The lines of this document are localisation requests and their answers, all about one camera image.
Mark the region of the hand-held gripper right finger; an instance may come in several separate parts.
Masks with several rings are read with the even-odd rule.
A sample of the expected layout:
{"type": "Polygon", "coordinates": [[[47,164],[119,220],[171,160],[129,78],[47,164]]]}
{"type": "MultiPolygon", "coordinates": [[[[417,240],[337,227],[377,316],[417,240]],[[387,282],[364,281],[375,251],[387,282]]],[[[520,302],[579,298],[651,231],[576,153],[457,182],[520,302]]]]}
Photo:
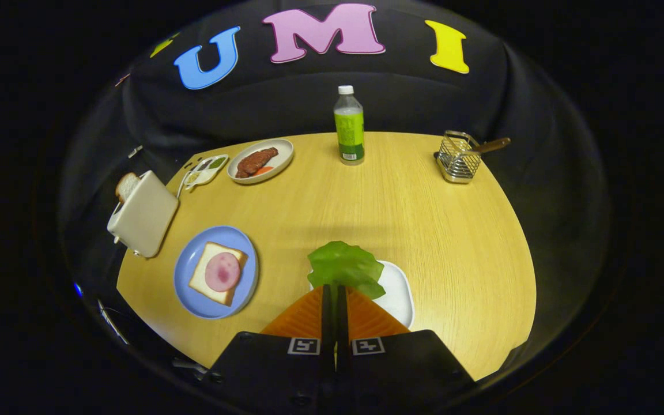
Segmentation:
{"type": "Polygon", "coordinates": [[[434,331],[410,331],[350,287],[338,289],[335,336],[343,413],[437,413],[476,387],[434,331]]]}

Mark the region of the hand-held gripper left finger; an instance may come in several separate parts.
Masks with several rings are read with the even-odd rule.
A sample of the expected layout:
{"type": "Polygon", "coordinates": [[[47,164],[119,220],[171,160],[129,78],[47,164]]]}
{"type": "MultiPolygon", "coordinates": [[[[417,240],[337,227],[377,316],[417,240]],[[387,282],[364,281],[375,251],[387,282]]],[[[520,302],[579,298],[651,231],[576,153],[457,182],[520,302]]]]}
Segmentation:
{"type": "Polygon", "coordinates": [[[240,331],[209,368],[202,389],[234,414],[325,414],[334,396],[335,334],[329,286],[309,292],[311,335],[240,331]]]}

